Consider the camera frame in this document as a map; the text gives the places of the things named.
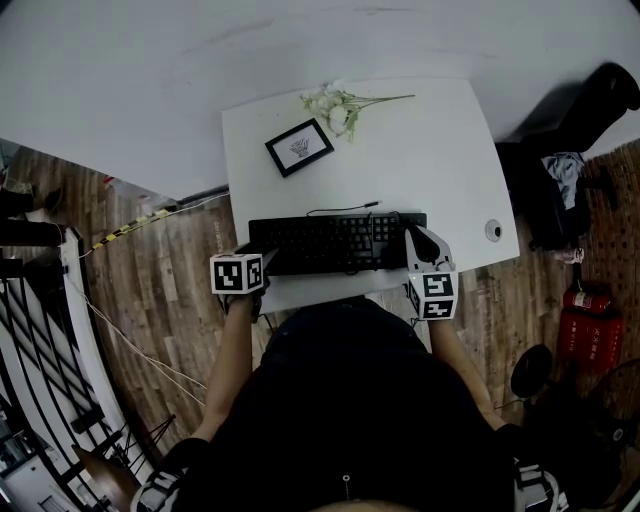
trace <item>black chair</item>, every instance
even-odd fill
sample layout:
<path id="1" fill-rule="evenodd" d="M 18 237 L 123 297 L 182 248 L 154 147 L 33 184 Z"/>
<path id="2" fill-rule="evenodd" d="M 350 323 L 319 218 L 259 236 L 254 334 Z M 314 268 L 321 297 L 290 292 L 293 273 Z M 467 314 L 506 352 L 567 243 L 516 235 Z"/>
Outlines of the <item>black chair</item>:
<path id="1" fill-rule="evenodd" d="M 602 65 L 581 86 L 571 108 L 555 129 L 528 135 L 518 143 L 498 143 L 496 150 L 511 196 L 514 214 L 522 213 L 531 228 L 531 247 L 545 250 L 575 246 L 591 227 L 586 188 L 605 191 L 612 210 L 618 206 L 611 176 L 578 179 L 576 204 L 566 210 L 555 180 L 541 158 L 559 152 L 583 153 L 627 110 L 640 108 L 640 89 L 621 66 Z"/>

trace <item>white cable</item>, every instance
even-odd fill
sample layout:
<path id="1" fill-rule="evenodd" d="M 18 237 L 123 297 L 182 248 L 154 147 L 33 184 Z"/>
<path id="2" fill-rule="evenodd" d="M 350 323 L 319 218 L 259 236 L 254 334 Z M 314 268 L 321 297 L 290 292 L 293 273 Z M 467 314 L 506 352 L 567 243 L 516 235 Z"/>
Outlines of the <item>white cable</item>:
<path id="1" fill-rule="evenodd" d="M 130 229 L 129 231 L 127 231 L 126 234 L 128 235 L 129 233 L 131 233 L 132 231 L 135 231 L 136 229 L 140 229 L 140 228 L 143 228 L 144 226 L 147 226 L 149 224 L 153 224 L 154 222 L 156 222 L 156 221 L 158 221 L 160 219 L 167 219 L 167 218 L 171 217 L 172 215 L 176 215 L 177 213 L 182 213 L 182 212 L 186 212 L 186 211 L 189 211 L 189 210 L 193 210 L 194 208 L 198 208 L 198 207 L 202 206 L 203 204 L 208 203 L 209 201 L 213 201 L 214 199 L 219 199 L 221 197 L 228 196 L 228 195 L 229 195 L 229 192 L 224 192 L 222 194 L 218 194 L 218 195 L 212 196 L 212 197 L 210 197 L 208 199 L 205 199 L 204 201 L 201 201 L 198 204 L 194 204 L 193 206 L 189 206 L 188 208 L 182 208 L 181 210 L 176 210 L 175 212 L 171 212 L 171 213 L 165 215 L 164 217 L 160 217 L 160 218 L 157 218 L 157 219 L 154 219 L 154 220 L 150 220 L 149 222 L 145 222 L 144 224 L 140 224 L 140 225 L 134 227 L 133 229 Z M 85 252 L 84 254 L 82 254 L 80 256 L 80 259 L 88 256 L 93 251 L 94 251 L 94 249 L 89 249 L 87 252 Z"/>
<path id="2" fill-rule="evenodd" d="M 546 471 L 544 471 L 543 475 L 547 479 L 547 482 L 549 482 L 549 485 L 553 490 L 553 499 L 549 512 L 558 512 L 558 502 L 560 501 L 560 488 L 558 487 L 558 481 L 551 473 L 547 473 Z"/>
<path id="3" fill-rule="evenodd" d="M 140 350 L 138 347 L 136 347 L 133 342 L 131 340 L 129 340 L 129 338 L 127 338 L 127 336 L 120 330 L 118 329 L 118 327 L 115 326 L 115 324 L 109 320 L 104 313 L 102 313 L 102 311 L 100 311 L 98 308 L 96 308 L 93 304 L 91 304 L 91 302 L 89 301 L 88 297 L 82 292 L 82 290 L 80 290 L 76 284 L 71 280 L 71 278 L 68 279 L 68 281 L 71 283 L 71 285 L 76 289 L 76 292 L 84 299 L 84 301 L 87 303 L 87 305 L 93 310 L 93 312 L 99 316 L 100 318 L 102 318 L 105 322 L 107 322 L 114 331 L 116 331 L 120 337 L 125 341 L 125 343 L 127 344 L 127 346 L 129 346 L 129 348 L 131 348 L 136 354 L 138 354 L 140 357 L 142 357 L 143 359 L 146 359 L 151 365 L 153 365 L 160 373 L 162 373 L 162 375 L 164 375 L 167 379 L 169 379 L 171 382 L 173 382 L 176 386 L 178 386 L 182 391 L 184 391 L 187 395 L 189 395 L 191 398 L 193 398 L 196 402 L 198 402 L 200 405 L 202 405 L 204 407 L 204 403 L 201 402 L 200 400 L 198 400 L 197 397 L 195 397 L 193 394 L 191 394 L 188 390 L 186 390 L 184 387 L 182 387 L 178 382 L 176 382 L 174 379 L 172 379 L 168 374 L 166 374 L 162 368 L 159 365 L 164 366 L 165 368 L 167 368 L 167 370 L 172 371 L 173 373 L 180 375 L 181 377 L 184 377 L 185 379 L 190 380 L 191 382 L 193 382 L 194 384 L 197 384 L 198 386 L 200 386 L 203 389 L 206 389 L 206 386 L 204 384 L 202 384 L 201 382 L 192 379 L 191 377 L 189 377 L 188 375 L 185 375 L 184 373 L 181 373 L 177 370 L 174 370 L 173 368 L 171 368 L 170 366 L 166 365 L 165 363 L 163 363 L 162 361 L 158 361 L 157 359 L 153 359 L 152 357 L 147 356 L 144 352 L 142 352 L 142 350 Z"/>

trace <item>black shirt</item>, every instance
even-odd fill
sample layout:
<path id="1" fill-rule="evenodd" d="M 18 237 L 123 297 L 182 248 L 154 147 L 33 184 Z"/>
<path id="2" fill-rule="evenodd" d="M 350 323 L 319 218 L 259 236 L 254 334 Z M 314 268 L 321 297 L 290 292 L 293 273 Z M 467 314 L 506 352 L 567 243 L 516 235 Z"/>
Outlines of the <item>black shirt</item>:
<path id="1" fill-rule="evenodd" d="M 512 510 L 513 459 L 500 437 L 405 322 L 356 299 L 285 322 L 213 441 L 180 443 L 164 465 L 192 459 L 174 510 L 354 499 Z"/>

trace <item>fire extinguisher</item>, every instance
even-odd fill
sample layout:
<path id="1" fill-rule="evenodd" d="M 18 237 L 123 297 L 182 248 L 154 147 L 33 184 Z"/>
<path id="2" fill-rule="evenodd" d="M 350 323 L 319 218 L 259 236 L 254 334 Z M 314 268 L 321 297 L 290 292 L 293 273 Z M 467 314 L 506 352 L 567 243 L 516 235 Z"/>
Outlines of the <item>fire extinguisher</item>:
<path id="1" fill-rule="evenodd" d="M 562 300 L 566 308 L 578 308 L 594 315 L 600 315 L 611 304 L 608 295 L 597 295 L 582 291 L 567 290 Z"/>

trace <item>picture frame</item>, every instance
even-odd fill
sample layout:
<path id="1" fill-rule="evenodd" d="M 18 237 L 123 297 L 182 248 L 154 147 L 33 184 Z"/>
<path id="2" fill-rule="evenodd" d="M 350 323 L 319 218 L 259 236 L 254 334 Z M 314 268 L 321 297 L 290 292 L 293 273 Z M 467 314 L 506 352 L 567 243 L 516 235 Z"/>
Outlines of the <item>picture frame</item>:
<path id="1" fill-rule="evenodd" d="M 315 119 L 265 142 L 265 146 L 283 178 L 335 151 Z"/>

